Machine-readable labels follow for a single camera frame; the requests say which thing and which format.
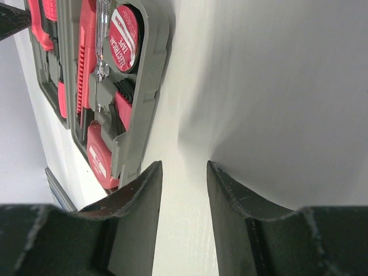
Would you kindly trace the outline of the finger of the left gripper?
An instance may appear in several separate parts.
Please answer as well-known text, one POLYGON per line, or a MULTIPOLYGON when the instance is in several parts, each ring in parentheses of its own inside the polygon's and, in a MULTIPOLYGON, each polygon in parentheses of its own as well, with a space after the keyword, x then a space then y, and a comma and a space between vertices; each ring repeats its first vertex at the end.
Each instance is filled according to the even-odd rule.
POLYGON ((0 6, 0 40, 4 40, 32 24, 29 11, 1 3, 0 6))

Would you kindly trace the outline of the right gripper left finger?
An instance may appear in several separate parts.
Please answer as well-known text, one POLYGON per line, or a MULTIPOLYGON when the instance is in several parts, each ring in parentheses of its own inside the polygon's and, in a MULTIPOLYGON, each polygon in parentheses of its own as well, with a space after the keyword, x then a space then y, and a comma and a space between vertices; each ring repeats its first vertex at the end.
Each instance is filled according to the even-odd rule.
POLYGON ((1 206, 2 275, 151 275, 163 168, 78 212, 53 205, 1 206))

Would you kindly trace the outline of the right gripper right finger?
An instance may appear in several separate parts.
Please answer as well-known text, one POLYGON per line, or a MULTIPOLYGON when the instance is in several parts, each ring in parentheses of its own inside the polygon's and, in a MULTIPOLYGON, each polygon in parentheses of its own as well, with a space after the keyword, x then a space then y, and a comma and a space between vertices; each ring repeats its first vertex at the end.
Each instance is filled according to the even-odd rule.
POLYGON ((220 275, 366 275, 367 207, 279 206, 207 163, 220 275))

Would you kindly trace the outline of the pink black pliers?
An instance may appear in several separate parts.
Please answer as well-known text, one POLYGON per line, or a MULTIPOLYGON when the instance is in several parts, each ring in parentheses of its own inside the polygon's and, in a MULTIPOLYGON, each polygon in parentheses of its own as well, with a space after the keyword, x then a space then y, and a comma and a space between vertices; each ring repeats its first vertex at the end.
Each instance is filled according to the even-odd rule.
POLYGON ((31 30, 43 50, 53 51, 53 42, 50 39, 47 19, 43 13, 43 6, 38 0, 27 0, 31 14, 31 30))

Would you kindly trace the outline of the pink black utility knife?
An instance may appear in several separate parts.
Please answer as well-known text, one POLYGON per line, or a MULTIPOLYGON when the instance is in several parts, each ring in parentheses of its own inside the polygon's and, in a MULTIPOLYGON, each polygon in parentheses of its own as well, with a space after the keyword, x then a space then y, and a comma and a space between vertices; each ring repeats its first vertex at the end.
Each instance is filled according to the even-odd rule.
POLYGON ((95 54, 97 1, 82 1, 79 21, 79 48, 77 70, 76 115, 80 128, 85 125, 89 105, 89 76, 94 72, 97 58, 95 54))

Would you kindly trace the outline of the red tape measure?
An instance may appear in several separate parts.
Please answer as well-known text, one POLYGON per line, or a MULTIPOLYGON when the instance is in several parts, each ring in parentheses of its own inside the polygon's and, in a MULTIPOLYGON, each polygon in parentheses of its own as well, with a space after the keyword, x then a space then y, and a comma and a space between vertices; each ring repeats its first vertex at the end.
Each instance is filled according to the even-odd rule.
POLYGON ((101 137, 101 126, 93 121, 87 129, 87 158, 99 184, 106 190, 114 189, 119 179, 112 177, 112 153, 101 137))

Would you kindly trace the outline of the small pink handle screwdriver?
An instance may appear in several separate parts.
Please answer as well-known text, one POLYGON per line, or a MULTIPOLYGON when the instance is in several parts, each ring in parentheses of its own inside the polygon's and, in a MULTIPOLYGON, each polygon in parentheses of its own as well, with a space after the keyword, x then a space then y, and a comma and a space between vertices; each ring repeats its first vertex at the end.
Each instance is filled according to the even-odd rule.
POLYGON ((65 92, 65 86, 62 80, 59 80, 58 82, 57 93, 58 93, 58 103, 59 103, 60 115, 63 118, 67 118, 66 92, 65 92))

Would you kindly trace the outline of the clear tester screwdriver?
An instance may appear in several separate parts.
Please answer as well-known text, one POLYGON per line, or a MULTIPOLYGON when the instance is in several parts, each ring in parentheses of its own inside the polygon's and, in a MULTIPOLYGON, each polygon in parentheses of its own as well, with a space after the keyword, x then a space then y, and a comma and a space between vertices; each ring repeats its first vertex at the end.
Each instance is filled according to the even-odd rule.
POLYGON ((110 0, 98 0, 96 3, 95 50, 97 65, 95 74, 97 75, 99 82, 109 76, 109 66, 104 59, 104 39, 108 35, 111 5, 112 2, 110 0))

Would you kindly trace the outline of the grey plastic tool case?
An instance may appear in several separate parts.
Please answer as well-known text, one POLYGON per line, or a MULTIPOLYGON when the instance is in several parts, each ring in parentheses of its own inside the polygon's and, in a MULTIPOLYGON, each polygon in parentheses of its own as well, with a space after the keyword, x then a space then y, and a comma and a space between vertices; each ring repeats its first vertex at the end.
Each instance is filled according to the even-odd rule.
POLYGON ((112 177, 119 179, 116 188, 134 180, 141 167, 148 131, 154 113, 158 91, 167 56, 169 21, 163 9, 153 1, 111 1, 110 19, 118 5, 126 3, 138 8, 144 21, 144 38, 135 72, 119 71, 113 61, 108 35, 103 41, 103 56, 109 66, 109 76, 98 81, 94 72, 89 76, 89 105, 84 127, 76 115, 79 21, 82 1, 56 1, 59 56, 43 50, 30 27, 30 42, 36 67, 37 82, 62 126, 71 131, 76 146, 87 162, 87 129, 93 121, 101 126, 101 137, 112 153, 112 177), (114 82, 128 78, 134 86, 132 117, 126 131, 115 106, 117 89, 114 82), (60 115, 58 82, 63 81, 66 92, 67 118, 60 115))

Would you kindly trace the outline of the pink handle bit screwdriver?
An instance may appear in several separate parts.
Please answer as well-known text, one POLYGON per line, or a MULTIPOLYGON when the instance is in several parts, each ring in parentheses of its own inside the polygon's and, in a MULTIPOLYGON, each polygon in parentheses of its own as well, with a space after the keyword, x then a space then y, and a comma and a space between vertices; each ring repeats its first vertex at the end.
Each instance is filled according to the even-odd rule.
POLYGON ((48 21, 48 30, 50 38, 53 42, 53 50, 55 56, 59 56, 59 39, 58 39, 58 14, 57 4, 55 0, 42 0, 44 15, 48 21))

